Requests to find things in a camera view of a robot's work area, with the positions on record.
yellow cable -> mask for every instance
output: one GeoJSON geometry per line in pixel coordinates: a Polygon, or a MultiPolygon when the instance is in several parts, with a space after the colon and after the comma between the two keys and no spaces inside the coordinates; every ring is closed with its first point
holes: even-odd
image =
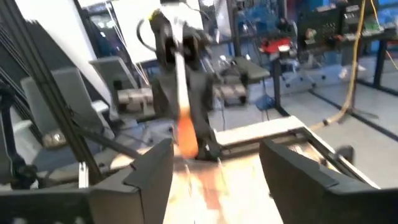
{"type": "MultiPolygon", "coordinates": [[[[337,114],[328,118],[326,120],[327,124],[330,124],[330,123],[340,120],[351,106],[351,99],[353,97],[354,86],[355,86],[355,76],[356,76],[355,72],[356,72],[357,58],[358,58],[358,45],[359,45],[359,40],[361,38],[361,30],[362,30],[363,21],[364,21],[364,15],[365,15],[365,0],[362,0],[361,15],[359,17],[358,27],[356,30],[356,39],[355,39],[355,43],[354,43],[353,67],[351,69],[351,79],[349,81],[348,94],[346,96],[346,101],[344,102],[342,109],[337,114]]],[[[315,130],[315,129],[319,129],[319,128],[322,128],[325,126],[326,126],[326,124],[324,122],[321,122],[321,123],[311,126],[310,128],[312,130],[315,130]]]]}
{"type": "MultiPolygon", "coordinates": [[[[377,16],[377,10],[376,10],[376,7],[374,6],[373,0],[371,0],[371,4],[372,4],[372,8],[373,8],[374,17],[376,18],[376,22],[380,26],[379,18],[377,16]]],[[[395,63],[394,59],[392,59],[390,52],[386,51],[386,53],[387,53],[387,56],[390,58],[393,66],[396,68],[396,70],[398,70],[398,66],[395,63]]]]}

wooden surface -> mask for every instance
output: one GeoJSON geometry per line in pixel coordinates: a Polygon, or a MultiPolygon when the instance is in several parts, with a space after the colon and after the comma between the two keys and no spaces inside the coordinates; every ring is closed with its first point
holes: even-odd
{"type": "MultiPolygon", "coordinates": [[[[231,144],[302,126],[295,117],[281,118],[216,133],[216,138],[220,144],[231,144]]],[[[178,148],[174,148],[178,157],[178,148]]],[[[322,158],[309,144],[290,146],[290,149],[314,161],[322,158]]],[[[119,155],[111,168],[130,162],[132,159],[119,155]]],[[[282,223],[269,197],[258,154],[219,163],[176,159],[174,169],[164,224],[282,223]]]]}
{"type": "Polygon", "coordinates": [[[174,173],[164,223],[282,223],[268,194],[258,154],[187,161],[174,173]]]}

red object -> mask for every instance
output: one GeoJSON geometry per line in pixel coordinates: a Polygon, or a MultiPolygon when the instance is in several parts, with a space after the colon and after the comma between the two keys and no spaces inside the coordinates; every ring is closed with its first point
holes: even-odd
{"type": "Polygon", "coordinates": [[[290,38],[265,41],[261,44],[261,51],[267,54],[273,54],[279,51],[279,46],[290,45],[290,38]]]}
{"type": "Polygon", "coordinates": [[[398,45],[398,40],[390,40],[388,45],[398,45]]]}

white panel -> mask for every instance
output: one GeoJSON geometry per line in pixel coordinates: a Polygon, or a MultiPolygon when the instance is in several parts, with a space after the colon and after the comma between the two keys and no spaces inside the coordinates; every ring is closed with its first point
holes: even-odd
{"type": "Polygon", "coordinates": [[[92,6],[98,3],[104,3],[106,0],[78,0],[80,7],[87,7],[87,6],[92,6]]]}
{"type": "Polygon", "coordinates": [[[37,20],[102,97],[111,95],[94,68],[88,63],[96,59],[73,0],[17,0],[25,19],[37,20]]]}
{"type": "MultiPolygon", "coordinates": [[[[187,0],[187,4],[193,9],[199,9],[198,0],[187,0]]],[[[147,19],[153,10],[159,8],[159,0],[132,1],[119,0],[112,2],[119,26],[127,45],[127,51],[133,62],[147,62],[156,60],[156,55],[144,47],[137,38],[136,28],[138,22],[147,19]]],[[[192,11],[188,18],[188,23],[198,29],[203,29],[199,12],[192,11]]],[[[146,20],[141,26],[141,37],[144,42],[151,47],[155,47],[155,37],[150,29],[149,21],[146,20]]]]}

electronic equipment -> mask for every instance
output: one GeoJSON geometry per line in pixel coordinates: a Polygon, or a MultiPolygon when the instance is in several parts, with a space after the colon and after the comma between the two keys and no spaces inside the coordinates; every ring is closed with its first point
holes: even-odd
{"type": "MultiPolygon", "coordinates": [[[[352,45],[356,39],[361,4],[360,0],[350,0],[312,12],[301,12],[297,23],[298,54],[317,54],[352,45]]],[[[374,5],[377,10],[378,1],[374,1],[374,5]]],[[[388,29],[391,27],[377,24],[372,4],[366,1],[362,38],[366,41],[384,38],[383,34],[392,34],[388,29]]]]}
{"type": "Polygon", "coordinates": [[[331,37],[340,34],[341,9],[301,12],[297,21],[297,51],[309,51],[328,45],[331,37]]]}
{"type": "Polygon", "coordinates": [[[398,189],[375,189],[271,140],[261,142],[259,154],[285,224],[398,222],[398,189]]]}
{"type": "Polygon", "coordinates": [[[0,193],[0,223],[162,223],[173,175],[171,139],[99,184],[0,193]]]}

